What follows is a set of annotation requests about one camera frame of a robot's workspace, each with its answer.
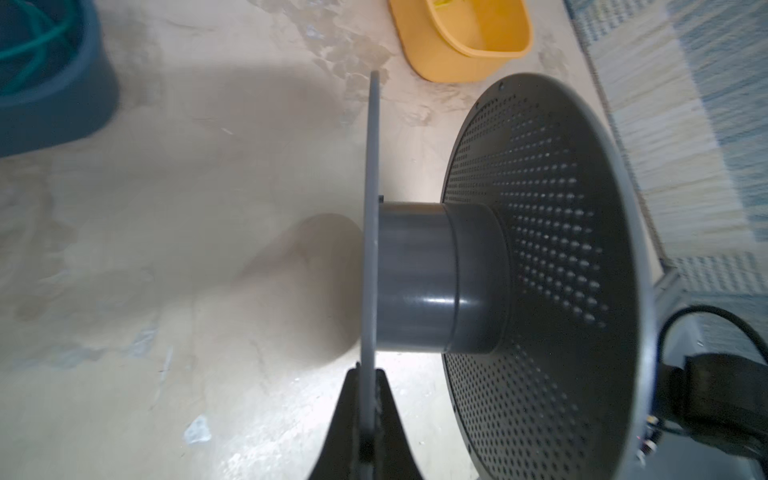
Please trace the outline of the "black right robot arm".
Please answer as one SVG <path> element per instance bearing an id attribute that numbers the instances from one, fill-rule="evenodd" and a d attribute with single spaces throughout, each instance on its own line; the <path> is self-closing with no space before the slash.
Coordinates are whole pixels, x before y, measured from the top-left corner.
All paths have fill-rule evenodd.
<path id="1" fill-rule="evenodd" d="M 740 330 L 762 357 L 755 362 L 728 353 L 685 358 L 682 367 L 663 362 L 667 335 L 683 317 L 704 313 Z M 728 455 L 752 459 L 767 470 L 767 342 L 747 321 L 711 305 L 681 308 L 662 325 L 657 369 L 646 436 L 636 453 L 640 463 L 658 448 L 664 435 L 689 438 Z"/>

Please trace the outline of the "grey perforated cable spool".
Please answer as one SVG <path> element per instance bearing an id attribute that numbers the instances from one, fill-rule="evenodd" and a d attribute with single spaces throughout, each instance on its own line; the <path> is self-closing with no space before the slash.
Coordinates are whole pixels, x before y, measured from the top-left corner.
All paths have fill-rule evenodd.
<path id="1" fill-rule="evenodd" d="M 653 396 L 653 285 L 628 174 L 577 93 L 495 82 L 440 199 L 378 215 L 377 346 L 440 356 L 479 476 L 625 477 Z"/>

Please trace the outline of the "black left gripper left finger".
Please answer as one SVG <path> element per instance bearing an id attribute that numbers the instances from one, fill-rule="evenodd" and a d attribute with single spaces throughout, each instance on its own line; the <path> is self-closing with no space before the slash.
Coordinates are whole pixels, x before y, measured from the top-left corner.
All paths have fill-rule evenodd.
<path id="1" fill-rule="evenodd" d="M 359 478 L 358 369 L 347 371 L 310 480 Z"/>

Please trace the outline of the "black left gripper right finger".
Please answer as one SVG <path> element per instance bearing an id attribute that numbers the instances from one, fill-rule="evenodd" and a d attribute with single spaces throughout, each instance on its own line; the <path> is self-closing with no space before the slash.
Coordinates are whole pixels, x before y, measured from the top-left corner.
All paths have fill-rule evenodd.
<path id="1" fill-rule="evenodd" d="M 376 387 L 375 478 L 421 480 L 383 369 L 376 370 Z"/>

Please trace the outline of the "yellow plastic bin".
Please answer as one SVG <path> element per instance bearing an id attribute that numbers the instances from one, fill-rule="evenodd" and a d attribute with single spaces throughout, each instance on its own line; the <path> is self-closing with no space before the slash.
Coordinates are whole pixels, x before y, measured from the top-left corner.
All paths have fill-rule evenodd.
<path id="1" fill-rule="evenodd" d="M 533 45 L 533 25 L 519 0 L 390 0 L 410 67 L 435 83 L 482 81 Z"/>

